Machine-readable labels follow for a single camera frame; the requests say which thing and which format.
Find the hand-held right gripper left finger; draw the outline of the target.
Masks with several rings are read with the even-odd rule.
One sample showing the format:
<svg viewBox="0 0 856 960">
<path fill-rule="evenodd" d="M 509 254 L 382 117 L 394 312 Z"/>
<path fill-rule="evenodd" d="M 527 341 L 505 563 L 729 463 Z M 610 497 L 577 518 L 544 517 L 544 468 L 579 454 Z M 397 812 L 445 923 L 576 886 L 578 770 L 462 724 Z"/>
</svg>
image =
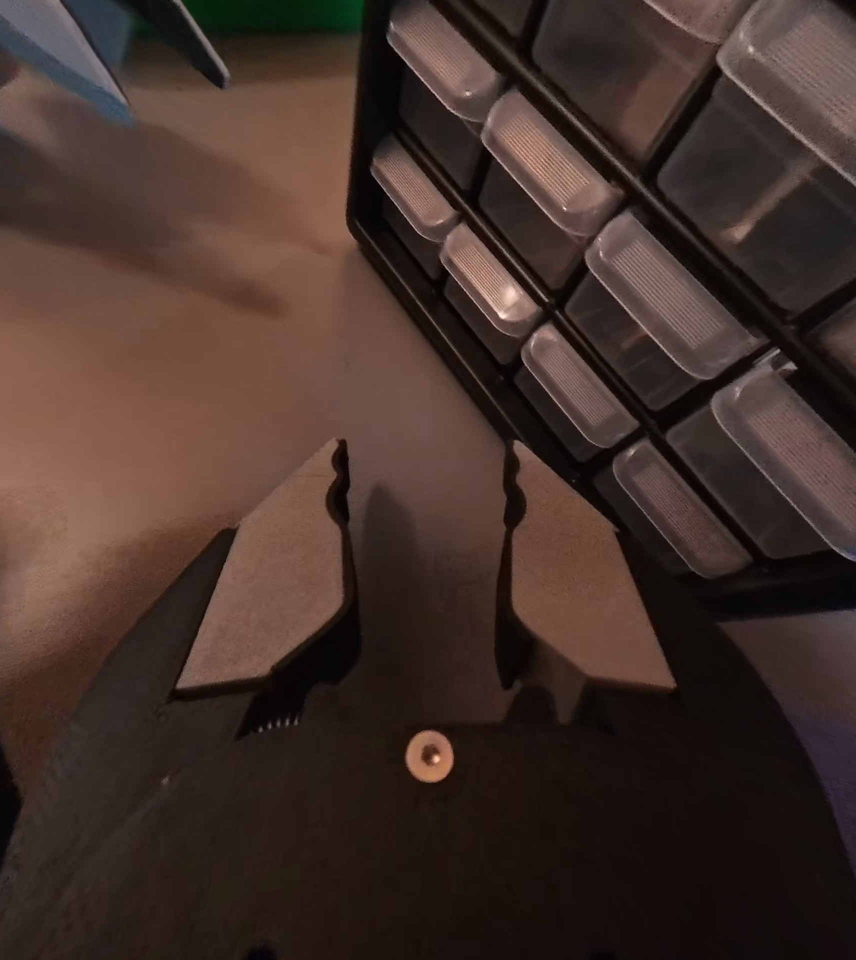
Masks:
<svg viewBox="0 0 856 960">
<path fill-rule="evenodd" d="M 243 518 L 174 687 L 251 693 L 243 728 L 288 728 L 357 666 L 348 443 L 333 438 Z"/>
</svg>

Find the green object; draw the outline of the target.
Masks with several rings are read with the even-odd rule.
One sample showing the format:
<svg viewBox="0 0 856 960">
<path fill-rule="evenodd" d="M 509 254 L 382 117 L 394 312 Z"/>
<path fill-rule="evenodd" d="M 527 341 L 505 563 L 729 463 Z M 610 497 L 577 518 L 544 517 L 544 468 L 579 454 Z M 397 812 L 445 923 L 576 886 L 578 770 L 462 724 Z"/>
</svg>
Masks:
<svg viewBox="0 0 856 960">
<path fill-rule="evenodd" d="M 360 30 L 364 1 L 185 1 L 206 33 L 352 34 Z"/>
</svg>

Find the set of clear plastic drawers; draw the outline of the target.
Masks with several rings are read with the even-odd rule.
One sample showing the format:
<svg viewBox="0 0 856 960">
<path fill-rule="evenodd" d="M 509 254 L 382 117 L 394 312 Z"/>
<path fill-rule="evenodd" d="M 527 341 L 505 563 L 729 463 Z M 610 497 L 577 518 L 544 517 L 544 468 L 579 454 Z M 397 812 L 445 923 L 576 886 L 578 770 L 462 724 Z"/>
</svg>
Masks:
<svg viewBox="0 0 856 960">
<path fill-rule="evenodd" d="M 473 143 L 492 160 L 480 207 L 546 286 L 587 268 L 563 310 L 654 410 L 753 348 L 752 369 L 707 410 L 669 431 L 688 461 L 772 558 L 828 546 L 856 561 L 856 454 L 841 429 L 790 387 L 774 334 L 748 308 L 724 306 L 643 225 L 639 208 L 559 121 L 536 110 L 518 78 L 465 42 L 467 27 L 416 2 L 394 12 L 391 47 L 415 72 L 406 117 L 460 185 Z M 856 2 L 468 2 L 534 77 L 614 148 L 747 294 L 827 361 L 856 396 Z M 371 172 L 406 216 L 443 241 L 447 297 L 505 360 L 535 306 L 402 153 L 377 151 Z M 587 437 L 628 429 L 613 402 L 578 383 L 578 360 L 548 327 L 522 348 L 534 373 Z M 747 558 L 732 540 L 697 560 L 669 498 L 671 470 L 644 441 L 613 464 L 616 479 L 704 576 Z"/>
</svg>

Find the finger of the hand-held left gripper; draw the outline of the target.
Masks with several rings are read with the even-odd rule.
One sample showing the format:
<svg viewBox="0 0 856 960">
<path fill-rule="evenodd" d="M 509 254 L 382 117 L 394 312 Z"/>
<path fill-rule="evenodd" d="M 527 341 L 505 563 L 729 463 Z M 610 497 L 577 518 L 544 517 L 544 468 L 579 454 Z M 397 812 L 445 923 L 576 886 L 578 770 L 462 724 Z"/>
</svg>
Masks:
<svg viewBox="0 0 856 960">
<path fill-rule="evenodd" d="M 214 87 L 230 85 L 230 72 L 182 1 L 124 1 L 123 6 L 155 30 Z"/>
<path fill-rule="evenodd" d="M 0 1 L 0 91 L 26 66 L 103 117 L 131 124 L 115 69 L 133 30 L 134 14 L 122 2 Z"/>
</svg>

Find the black drawer cabinet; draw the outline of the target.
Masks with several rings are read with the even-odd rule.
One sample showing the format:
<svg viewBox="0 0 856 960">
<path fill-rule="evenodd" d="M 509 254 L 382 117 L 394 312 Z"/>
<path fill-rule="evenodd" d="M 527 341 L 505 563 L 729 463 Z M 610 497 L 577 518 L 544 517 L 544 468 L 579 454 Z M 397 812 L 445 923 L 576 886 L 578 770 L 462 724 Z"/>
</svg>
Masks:
<svg viewBox="0 0 856 960">
<path fill-rule="evenodd" d="M 481 139 L 469 133 L 455 138 L 458 146 L 466 146 L 469 140 L 473 143 L 469 160 L 456 162 L 459 169 L 466 170 L 467 186 L 461 186 L 439 161 L 438 152 L 407 121 L 411 111 L 405 105 L 425 101 L 426 94 L 407 94 L 415 83 L 407 78 L 417 74 L 389 42 L 392 18 L 404 5 L 364 3 L 347 224 L 363 255 L 471 401 L 501 437 L 518 440 L 543 457 L 563 483 L 615 526 L 625 543 L 644 551 L 674 576 L 713 618 L 728 622 L 856 610 L 856 560 L 843 558 L 830 546 L 787 558 L 770 557 L 669 441 L 671 429 L 708 410 L 710 400 L 746 375 L 766 352 L 758 353 L 754 347 L 746 358 L 737 359 L 708 379 L 706 386 L 686 389 L 658 410 L 648 406 L 562 306 L 563 295 L 573 297 L 588 268 L 572 268 L 562 287 L 554 291 L 482 211 L 481 192 L 494 161 L 482 158 Z M 507 78 L 520 80 L 522 92 L 534 96 L 539 114 L 561 123 L 562 132 L 576 139 L 579 151 L 588 152 L 589 160 L 598 160 L 606 172 L 614 174 L 617 186 L 624 187 L 630 199 L 629 211 L 640 210 L 643 226 L 652 224 L 655 240 L 667 246 L 683 268 L 697 281 L 711 282 L 711 290 L 718 291 L 724 306 L 745 307 L 752 319 L 761 321 L 761 331 L 773 334 L 776 350 L 795 366 L 789 371 L 788 385 L 801 387 L 801 399 L 815 402 L 815 413 L 826 419 L 828 426 L 840 428 L 840 438 L 856 454 L 854 387 L 842 386 L 841 374 L 830 372 L 828 361 L 816 359 L 813 349 L 790 333 L 786 323 L 775 318 L 772 308 L 761 306 L 756 294 L 748 294 L 743 282 L 734 280 L 730 268 L 722 267 L 715 255 L 707 254 L 704 244 L 695 241 L 682 226 L 679 215 L 669 212 L 664 202 L 654 200 L 654 193 L 640 175 L 616 158 L 614 148 L 602 141 L 588 121 L 577 119 L 559 96 L 549 92 L 517 49 L 503 41 L 482 13 L 470 11 L 469 2 L 442 2 L 441 6 L 415 2 L 414 6 L 417 10 L 427 6 L 442 19 L 453 16 L 455 32 L 466 27 L 469 36 L 464 41 L 480 53 L 482 60 L 491 55 L 494 66 L 506 67 Z M 415 241 L 419 232 L 414 225 L 408 222 L 400 227 L 405 214 L 372 172 L 372 163 L 383 144 L 391 155 L 400 152 L 402 160 L 423 175 L 432 188 L 430 195 L 437 194 L 454 211 L 454 228 L 466 226 L 481 245 L 485 260 L 493 260 L 513 287 L 533 303 L 533 325 L 523 340 L 516 334 L 508 335 L 511 346 L 501 348 L 505 360 L 496 358 L 484 337 L 447 296 L 448 285 L 456 280 L 442 259 L 445 242 L 426 236 Z M 588 437 L 577 440 L 575 433 L 581 429 L 563 405 L 544 386 L 531 392 L 530 386 L 537 381 L 533 372 L 521 376 L 522 349 L 544 328 L 556 333 L 561 344 L 575 354 L 578 383 L 584 382 L 592 396 L 612 401 L 617 422 L 626 420 L 626 431 L 613 441 Z M 701 561 L 714 559 L 707 551 L 709 546 L 733 541 L 736 554 L 744 555 L 745 562 L 723 574 L 705 576 L 695 571 L 621 486 L 614 462 L 644 442 L 671 471 L 671 489 L 688 491 L 694 501 L 692 507 L 682 507 L 681 496 L 672 492 L 672 516 L 680 521 L 703 517 L 686 524 L 683 545 L 694 547 L 695 558 Z"/>
</svg>

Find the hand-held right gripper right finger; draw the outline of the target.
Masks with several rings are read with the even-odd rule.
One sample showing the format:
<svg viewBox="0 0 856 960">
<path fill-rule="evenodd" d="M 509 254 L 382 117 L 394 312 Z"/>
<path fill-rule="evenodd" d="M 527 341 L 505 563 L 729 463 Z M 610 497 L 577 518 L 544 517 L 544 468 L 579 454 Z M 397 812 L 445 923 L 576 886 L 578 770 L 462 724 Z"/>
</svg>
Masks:
<svg viewBox="0 0 856 960">
<path fill-rule="evenodd" d="M 612 522 L 519 440 L 506 445 L 495 593 L 502 690 L 544 679 L 670 697 L 678 690 Z"/>
</svg>

